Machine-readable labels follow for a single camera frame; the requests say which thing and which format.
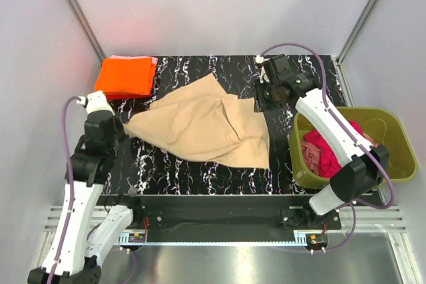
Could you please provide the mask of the beige t shirt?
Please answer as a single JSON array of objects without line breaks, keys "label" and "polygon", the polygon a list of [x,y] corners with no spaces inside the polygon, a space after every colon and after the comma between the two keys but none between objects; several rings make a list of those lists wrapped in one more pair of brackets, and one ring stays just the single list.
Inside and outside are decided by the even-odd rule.
[{"label": "beige t shirt", "polygon": [[213,74],[182,86],[134,114],[126,133],[192,162],[269,167],[270,138],[253,98],[228,94]]}]

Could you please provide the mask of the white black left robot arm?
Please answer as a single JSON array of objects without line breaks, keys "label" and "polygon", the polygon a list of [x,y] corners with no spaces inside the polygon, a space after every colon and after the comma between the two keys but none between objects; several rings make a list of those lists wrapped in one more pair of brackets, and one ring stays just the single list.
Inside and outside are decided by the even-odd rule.
[{"label": "white black left robot arm", "polygon": [[28,283],[99,283],[103,262],[121,233],[143,220],[139,198],[116,196],[101,224],[89,231],[118,145],[126,134],[103,92],[74,96],[67,102],[86,110],[84,133],[74,152],[65,148],[67,182],[57,230],[42,265],[30,270]]}]

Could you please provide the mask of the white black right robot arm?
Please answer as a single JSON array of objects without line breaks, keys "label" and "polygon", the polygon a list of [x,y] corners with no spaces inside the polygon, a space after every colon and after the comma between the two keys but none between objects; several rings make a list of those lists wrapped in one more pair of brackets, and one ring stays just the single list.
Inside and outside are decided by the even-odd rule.
[{"label": "white black right robot arm", "polygon": [[285,55],[257,56],[255,64],[261,70],[252,83],[255,112],[293,106],[319,132],[341,166],[329,184],[310,198],[316,215],[350,203],[382,183],[389,151],[383,145],[374,146],[356,131],[329,100],[318,79],[308,72],[293,71]]}]

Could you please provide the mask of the folded red t shirt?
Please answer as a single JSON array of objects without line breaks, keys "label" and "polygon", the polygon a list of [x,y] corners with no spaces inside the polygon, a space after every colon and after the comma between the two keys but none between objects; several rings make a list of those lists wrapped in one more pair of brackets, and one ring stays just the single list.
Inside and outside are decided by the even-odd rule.
[{"label": "folded red t shirt", "polygon": [[150,95],[137,95],[137,94],[105,94],[107,100],[124,100],[134,98],[148,98]]}]

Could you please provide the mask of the crumpled magenta t shirt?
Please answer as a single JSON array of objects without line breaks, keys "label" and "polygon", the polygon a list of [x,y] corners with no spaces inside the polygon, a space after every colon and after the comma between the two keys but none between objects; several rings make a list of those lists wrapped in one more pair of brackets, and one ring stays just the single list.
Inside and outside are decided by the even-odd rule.
[{"label": "crumpled magenta t shirt", "polygon": [[337,161],[333,150],[317,130],[308,132],[302,140],[312,143],[321,150],[319,160],[320,177],[330,179],[340,171],[341,165]]}]

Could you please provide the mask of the crumpled dusty pink t shirt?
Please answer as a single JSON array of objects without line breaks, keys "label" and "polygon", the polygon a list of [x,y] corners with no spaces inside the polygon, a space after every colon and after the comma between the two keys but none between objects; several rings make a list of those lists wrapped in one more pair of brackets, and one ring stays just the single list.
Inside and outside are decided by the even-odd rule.
[{"label": "crumpled dusty pink t shirt", "polygon": [[309,168],[315,175],[321,176],[320,174],[320,155],[321,150],[314,146],[312,143],[305,140],[301,141],[302,156],[304,164]]}]

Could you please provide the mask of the folded pink t shirt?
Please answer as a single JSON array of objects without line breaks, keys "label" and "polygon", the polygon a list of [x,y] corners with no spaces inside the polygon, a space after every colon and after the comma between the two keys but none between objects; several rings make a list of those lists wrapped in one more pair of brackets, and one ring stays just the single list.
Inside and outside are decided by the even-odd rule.
[{"label": "folded pink t shirt", "polygon": [[122,55],[111,55],[111,59],[123,59],[123,60],[134,60],[134,59],[150,59],[153,65],[158,63],[158,59],[156,57],[150,56],[122,56]]}]

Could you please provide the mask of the left power connector board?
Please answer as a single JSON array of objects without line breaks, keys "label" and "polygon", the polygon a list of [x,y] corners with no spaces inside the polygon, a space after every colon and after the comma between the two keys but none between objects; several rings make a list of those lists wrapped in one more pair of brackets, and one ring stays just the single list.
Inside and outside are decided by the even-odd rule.
[{"label": "left power connector board", "polygon": [[129,243],[145,243],[146,234],[145,233],[129,233],[128,242]]}]

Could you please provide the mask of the power connector board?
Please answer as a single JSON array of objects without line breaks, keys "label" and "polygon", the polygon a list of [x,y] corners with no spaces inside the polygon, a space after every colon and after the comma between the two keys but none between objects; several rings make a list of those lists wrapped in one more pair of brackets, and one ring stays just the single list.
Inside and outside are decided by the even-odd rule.
[{"label": "power connector board", "polygon": [[328,242],[328,236],[326,234],[311,234],[307,236],[307,241],[312,245],[319,245],[321,243]]},{"label": "power connector board", "polygon": [[145,243],[146,234],[145,233],[129,233],[128,242],[129,243]]}]

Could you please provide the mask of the olive green plastic bin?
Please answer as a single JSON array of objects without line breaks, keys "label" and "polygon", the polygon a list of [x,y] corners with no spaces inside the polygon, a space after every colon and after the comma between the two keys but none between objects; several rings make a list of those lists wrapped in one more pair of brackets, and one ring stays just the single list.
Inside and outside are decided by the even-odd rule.
[{"label": "olive green plastic bin", "polygon": [[[394,115],[378,108],[339,107],[338,110],[374,146],[383,145],[390,154],[386,172],[392,182],[407,182],[417,172],[417,161],[401,123]],[[321,189],[330,179],[315,175],[304,164],[300,142],[305,134],[316,130],[301,114],[294,119],[290,134],[290,155],[295,181],[303,188]]]}]

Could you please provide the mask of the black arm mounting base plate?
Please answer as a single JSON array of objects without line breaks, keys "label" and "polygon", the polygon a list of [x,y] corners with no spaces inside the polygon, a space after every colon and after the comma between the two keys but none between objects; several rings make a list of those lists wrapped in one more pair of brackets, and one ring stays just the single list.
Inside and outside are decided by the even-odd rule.
[{"label": "black arm mounting base plate", "polygon": [[177,245],[282,245],[294,232],[341,229],[337,212],[314,217],[309,196],[139,196],[148,242]]}]

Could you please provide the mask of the aluminium frame post left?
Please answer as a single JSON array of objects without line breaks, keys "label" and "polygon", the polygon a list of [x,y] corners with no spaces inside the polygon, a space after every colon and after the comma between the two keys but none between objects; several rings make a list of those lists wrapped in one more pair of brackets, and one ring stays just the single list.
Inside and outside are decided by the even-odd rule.
[{"label": "aluminium frame post left", "polygon": [[77,23],[79,24],[82,32],[84,33],[89,45],[94,51],[97,59],[103,62],[106,59],[105,52],[103,51],[101,44],[99,43],[86,15],[84,14],[78,0],[65,0],[70,10],[72,11]]}]

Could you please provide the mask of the aluminium frame post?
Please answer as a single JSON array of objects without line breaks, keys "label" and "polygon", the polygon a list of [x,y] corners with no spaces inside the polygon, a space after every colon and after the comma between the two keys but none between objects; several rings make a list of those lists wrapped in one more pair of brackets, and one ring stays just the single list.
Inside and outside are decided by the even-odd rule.
[{"label": "aluminium frame post", "polygon": [[94,51],[97,59],[103,62],[106,59],[105,52],[103,51],[101,44],[99,43],[86,15],[84,14],[78,0],[65,0],[70,10],[72,11],[77,23],[79,24],[82,32],[84,33],[89,45]]},{"label": "aluminium frame post", "polygon": [[353,29],[351,30],[349,37],[345,41],[343,48],[340,50],[338,56],[336,57],[336,61],[338,65],[342,65],[345,58],[348,56],[350,50],[355,44],[356,40],[360,36],[362,30],[366,26],[369,18],[373,14],[375,8],[377,7],[380,0],[367,0],[365,6],[363,7]]}]

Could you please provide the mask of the aluminium front rail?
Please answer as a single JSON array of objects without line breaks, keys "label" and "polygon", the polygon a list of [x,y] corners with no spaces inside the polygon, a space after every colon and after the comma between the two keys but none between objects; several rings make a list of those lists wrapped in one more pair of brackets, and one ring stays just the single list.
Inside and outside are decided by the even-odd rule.
[{"label": "aluminium front rail", "polygon": [[333,212],[316,226],[302,223],[299,207],[160,207],[144,208],[148,223],[125,229],[121,246],[305,246],[311,234],[402,233],[398,209],[375,211],[357,206]]}]

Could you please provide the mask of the aluminium frame post right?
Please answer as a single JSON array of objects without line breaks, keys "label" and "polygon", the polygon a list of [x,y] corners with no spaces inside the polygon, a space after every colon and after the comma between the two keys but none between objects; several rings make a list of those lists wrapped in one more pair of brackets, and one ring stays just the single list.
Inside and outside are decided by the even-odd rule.
[{"label": "aluminium frame post right", "polygon": [[369,18],[373,14],[375,8],[377,7],[380,0],[367,0],[365,6],[363,7],[353,29],[351,30],[349,37],[345,41],[343,48],[340,50],[338,56],[336,57],[336,61],[338,65],[342,65],[345,58],[348,56],[350,50],[355,44],[356,40],[360,36],[362,30],[366,26]]}]

